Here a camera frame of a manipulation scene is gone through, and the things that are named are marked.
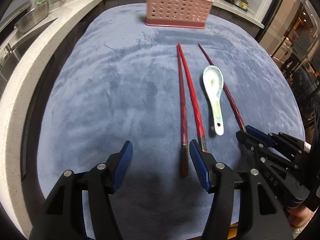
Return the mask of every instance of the plastic basket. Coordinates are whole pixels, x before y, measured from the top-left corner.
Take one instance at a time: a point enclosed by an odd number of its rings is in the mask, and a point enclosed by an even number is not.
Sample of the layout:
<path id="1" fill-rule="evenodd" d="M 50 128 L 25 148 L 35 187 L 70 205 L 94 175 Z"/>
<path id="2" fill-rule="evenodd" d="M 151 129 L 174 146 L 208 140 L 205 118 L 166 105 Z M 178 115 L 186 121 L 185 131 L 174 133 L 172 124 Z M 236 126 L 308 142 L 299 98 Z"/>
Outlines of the plastic basket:
<path id="1" fill-rule="evenodd" d="M 147 0 L 146 25 L 204 29 L 212 0 Z"/>

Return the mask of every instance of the white spoon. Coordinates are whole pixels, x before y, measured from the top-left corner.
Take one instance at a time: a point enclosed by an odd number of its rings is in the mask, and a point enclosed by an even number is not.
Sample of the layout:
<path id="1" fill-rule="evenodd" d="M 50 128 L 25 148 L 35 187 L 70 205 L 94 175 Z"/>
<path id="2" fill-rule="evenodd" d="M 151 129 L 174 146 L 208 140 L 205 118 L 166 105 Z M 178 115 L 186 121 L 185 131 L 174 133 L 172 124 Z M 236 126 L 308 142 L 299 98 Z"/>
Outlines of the white spoon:
<path id="1" fill-rule="evenodd" d="M 220 96 L 223 89 L 223 76 L 216 66 L 207 66 L 203 71 L 203 84 L 213 113 L 214 129 L 217 135 L 224 132 Z"/>

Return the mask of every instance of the blue gripper pad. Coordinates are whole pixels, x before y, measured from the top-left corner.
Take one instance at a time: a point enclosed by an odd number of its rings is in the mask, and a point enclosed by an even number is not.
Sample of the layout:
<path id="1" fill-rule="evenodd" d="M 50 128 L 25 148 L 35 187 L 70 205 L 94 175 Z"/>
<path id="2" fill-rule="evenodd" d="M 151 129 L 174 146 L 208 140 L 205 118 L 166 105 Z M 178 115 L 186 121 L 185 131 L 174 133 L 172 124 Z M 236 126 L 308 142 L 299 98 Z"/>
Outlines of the blue gripper pad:
<path id="1" fill-rule="evenodd" d="M 259 131 L 258 129 L 256 129 L 256 128 L 250 126 L 250 125 L 247 125 L 245 127 L 245 129 L 247 130 L 248 134 L 250 134 L 253 137 L 259 139 L 262 142 L 264 142 L 267 147 L 273 147 L 273 142 L 272 142 L 271 138 L 267 134 Z"/>
<path id="2" fill-rule="evenodd" d="M 208 192 L 209 189 L 211 188 L 211 184 L 209 181 L 209 171 L 204 164 L 204 161 L 200 155 L 200 152 L 196 144 L 193 141 L 191 141 L 189 144 L 189 151 L 190 151 L 191 160 L 196 169 L 196 173 L 198 175 L 200 184 Z"/>
<path id="3" fill-rule="evenodd" d="M 116 165 L 115 170 L 113 171 L 112 176 L 112 185 L 111 190 L 115 193 L 119 188 L 121 188 L 124 176 L 127 173 L 129 168 L 132 154 L 133 154 L 133 145 L 132 142 L 126 141 L 121 151 L 119 152 L 121 157 Z"/>

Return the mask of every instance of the sink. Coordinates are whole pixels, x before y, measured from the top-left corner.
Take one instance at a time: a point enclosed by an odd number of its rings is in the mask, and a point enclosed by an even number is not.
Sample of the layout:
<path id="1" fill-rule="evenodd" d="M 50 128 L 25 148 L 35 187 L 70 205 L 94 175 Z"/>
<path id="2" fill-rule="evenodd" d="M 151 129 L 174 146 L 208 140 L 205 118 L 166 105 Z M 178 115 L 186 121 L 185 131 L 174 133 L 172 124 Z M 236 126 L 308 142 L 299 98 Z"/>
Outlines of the sink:
<path id="1" fill-rule="evenodd" d="M 4 92 L 4 88 L 7 85 L 13 71 L 18 65 L 20 59 L 29 49 L 31 44 L 38 38 L 38 36 L 56 19 L 45 23 L 36 30 L 24 36 L 20 41 L 12 46 L 12 53 L 7 53 L 2 62 L 0 62 L 0 98 Z"/>

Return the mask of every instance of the red chopstick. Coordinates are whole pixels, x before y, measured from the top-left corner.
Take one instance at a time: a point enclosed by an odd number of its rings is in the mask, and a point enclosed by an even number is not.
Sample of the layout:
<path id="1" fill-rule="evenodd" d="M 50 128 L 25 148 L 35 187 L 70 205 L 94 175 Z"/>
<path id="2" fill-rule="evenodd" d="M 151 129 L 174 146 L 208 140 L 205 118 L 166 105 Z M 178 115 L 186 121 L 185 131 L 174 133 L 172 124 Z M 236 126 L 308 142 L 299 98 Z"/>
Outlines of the red chopstick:
<path id="1" fill-rule="evenodd" d="M 213 62 L 212 62 L 212 60 L 209 58 L 208 54 L 204 51 L 204 49 L 202 48 L 202 46 L 201 46 L 199 43 L 198 43 L 198 46 L 199 46 L 199 48 L 201 49 L 201 51 L 203 52 L 204 56 L 207 58 L 209 64 L 210 64 L 210 65 L 214 65 Z M 243 119 L 242 119 L 242 117 L 241 117 L 241 115 L 240 115 L 240 113 L 239 113 L 239 109 L 238 109 L 238 107 L 236 106 L 236 103 L 235 103 L 235 101 L 233 100 L 233 98 L 232 98 L 232 96 L 231 96 L 231 93 L 230 93 L 230 90 L 228 89 L 228 87 L 227 87 L 227 85 L 226 85 L 225 82 L 223 83 L 223 90 L 224 90 L 224 92 L 225 92 L 226 95 L 227 95 L 227 98 L 228 98 L 228 100 L 229 100 L 229 103 L 230 103 L 230 105 L 231 105 L 231 108 L 232 108 L 232 110 L 233 110 L 233 113 L 234 113 L 234 115 L 235 115 L 235 117 L 236 117 L 237 123 L 238 123 L 238 125 L 239 125 L 239 127 L 240 127 L 240 130 L 246 132 Z"/>
<path id="2" fill-rule="evenodd" d="M 179 71 L 179 89 L 180 89 L 180 118 L 181 118 L 181 176 L 189 175 L 189 147 L 188 147 L 188 126 L 187 126 L 187 109 L 186 98 L 184 95 L 183 74 L 181 66 L 181 55 L 177 46 L 178 71 Z"/>
<path id="3" fill-rule="evenodd" d="M 195 119 L 196 119 L 196 126 L 197 126 L 197 134 L 198 134 L 199 144 L 200 144 L 202 150 L 204 152 L 206 152 L 207 151 L 207 146 L 206 146 L 206 142 L 205 142 L 204 129 L 203 129 L 203 126 L 202 126 L 202 120 L 201 120 L 201 114 L 200 114 L 200 110 L 199 110 L 199 105 L 198 105 L 198 102 L 197 102 L 197 96 L 196 96 L 195 88 L 193 87 L 193 83 L 192 83 L 191 75 L 190 75 L 190 72 L 189 72 L 189 68 L 188 68 L 186 59 L 184 57 L 184 54 L 183 54 L 182 47 L 181 47 L 180 43 L 178 43 L 178 49 L 180 51 L 180 56 L 181 56 L 181 59 L 182 59 L 182 63 L 183 63 L 184 70 L 186 72 L 187 81 L 188 81 L 188 87 L 189 87 L 189 91 L 190 91 L 191 102 L 192 102 L 193 111 L 194 111 Z"/>

